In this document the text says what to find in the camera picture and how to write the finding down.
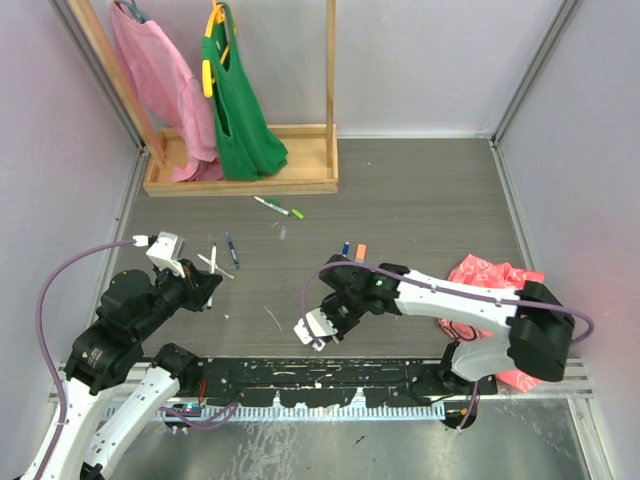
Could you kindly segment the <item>blue pen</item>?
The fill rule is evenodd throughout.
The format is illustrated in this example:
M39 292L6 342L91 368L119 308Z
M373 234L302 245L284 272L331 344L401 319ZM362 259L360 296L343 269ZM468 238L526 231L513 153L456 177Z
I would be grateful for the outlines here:
M241 268L241 264L240 264L240 261L233 243L232 235L230 232L225 232L225 239L227 242L227 246L229 248L229 252L230 252L234 267L236 270L239 270Z

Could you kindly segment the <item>orange highlighter cap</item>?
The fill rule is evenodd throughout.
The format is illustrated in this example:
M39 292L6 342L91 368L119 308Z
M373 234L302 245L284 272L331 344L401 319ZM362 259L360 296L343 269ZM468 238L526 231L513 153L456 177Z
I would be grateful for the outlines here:
M365 244L358 244L356 248L355 261L363 263L366 259L367 246Z

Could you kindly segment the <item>black white marker pen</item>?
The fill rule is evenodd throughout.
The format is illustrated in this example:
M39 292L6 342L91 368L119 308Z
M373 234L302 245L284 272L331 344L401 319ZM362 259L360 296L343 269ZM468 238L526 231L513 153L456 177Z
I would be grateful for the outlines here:
M207 258L209 272L211 274L214 274L216 270L216 255L217 255L217 246L216 244L213 244L213 246L211 247L209 257ZM208 309L211 309L212 305L213 305L213 296L210 296L209 300L207 301L206 307Z

